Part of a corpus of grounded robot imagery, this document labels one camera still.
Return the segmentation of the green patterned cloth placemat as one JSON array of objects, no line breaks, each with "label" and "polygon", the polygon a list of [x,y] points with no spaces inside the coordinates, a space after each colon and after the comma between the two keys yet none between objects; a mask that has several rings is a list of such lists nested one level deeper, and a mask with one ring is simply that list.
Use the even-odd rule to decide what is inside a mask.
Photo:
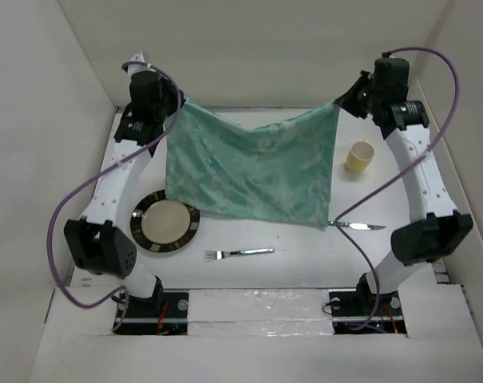
[{"label": "green patterned cloth placemat", "polygon": [[324,227],[339,112],[330,102],[247,130],[186,101],[166,137],[165,194],[211,214]]}]

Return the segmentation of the silver fork green handle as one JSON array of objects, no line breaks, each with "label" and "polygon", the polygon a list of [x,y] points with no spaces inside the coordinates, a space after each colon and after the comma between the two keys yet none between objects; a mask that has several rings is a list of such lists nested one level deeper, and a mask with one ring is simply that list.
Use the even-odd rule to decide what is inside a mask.
[{"label": "silver fork green handle", "polygon": [[250,250],[237,250],[237,251],[205,251],[204,256],[210,260],[221,260],[229,257],[247,256],[247,255],[265,255],[275,252],[275,248],[260,248]]}]

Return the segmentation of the dark rimmed beige plate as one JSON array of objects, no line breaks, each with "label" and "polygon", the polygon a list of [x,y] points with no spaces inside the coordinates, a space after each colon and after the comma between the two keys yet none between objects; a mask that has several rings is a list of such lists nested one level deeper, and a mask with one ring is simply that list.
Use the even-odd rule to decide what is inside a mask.
[{"label": "dark rimmed beige plate", "polygon": [[199,210],[168,199],[165,190],[160,189],[134,207],[129,228],[139,247],[153,253],[170,253],[190,243],[199,225]]}]

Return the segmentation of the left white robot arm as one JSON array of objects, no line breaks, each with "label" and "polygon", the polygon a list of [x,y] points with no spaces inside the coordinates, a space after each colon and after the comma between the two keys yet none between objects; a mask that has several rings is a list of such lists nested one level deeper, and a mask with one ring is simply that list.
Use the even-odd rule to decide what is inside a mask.
[{"label": "left white robot arm", "polygon": [[137,309],[152,317],[163,309],[161,281],[143,268],[121,224],[141,173],[170,131],[164,122],[178,118],[184,95],[153,65],[130,61],[123,68],[131,78],[131,101],[114,134],[110,164],[80,218],[65,223],[64,236],[77,268],[120,279]]}]

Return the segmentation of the knife with green handle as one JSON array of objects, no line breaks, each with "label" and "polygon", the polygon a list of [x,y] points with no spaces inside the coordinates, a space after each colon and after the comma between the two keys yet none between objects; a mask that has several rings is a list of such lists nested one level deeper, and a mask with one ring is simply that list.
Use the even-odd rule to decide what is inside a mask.
[{"label": "knife with green handle", "polygon": [[375,225],[375,224],[367,224],[367,223],[348,223],[343,221],[329,221],[327,225],[330,227],[349,228],[351,230],[356,230],[356,231],[378,231],[386,228],[386,226],[383,226],[383,225]]}]

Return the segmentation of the yellow paper cup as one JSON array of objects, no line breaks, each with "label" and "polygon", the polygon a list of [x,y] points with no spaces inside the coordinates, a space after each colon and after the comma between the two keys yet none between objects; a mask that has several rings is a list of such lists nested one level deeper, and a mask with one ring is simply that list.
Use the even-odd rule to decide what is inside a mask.
[{"label": "yellow paper cup", "polygon": [[374,158],[374,154],[374,147],[368,139],[353,143],[346,157],[346,170],[353,174],[362,173]]}]

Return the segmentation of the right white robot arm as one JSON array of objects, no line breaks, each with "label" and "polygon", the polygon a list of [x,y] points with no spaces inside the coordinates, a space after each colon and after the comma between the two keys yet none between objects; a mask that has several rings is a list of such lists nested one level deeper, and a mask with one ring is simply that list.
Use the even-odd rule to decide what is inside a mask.
[{"label": "right white robot arm", "polygon": [[392,151],[409,204],[410,221],[390,236],[390,252],[356,286],[354,304],[373,314],[399,286],[427,263],[451,255],[473,228],[446,191],[431,151],[424,104],[408,100],[408,61],[382,57],[336,104],[350,115],[370,116]]}]

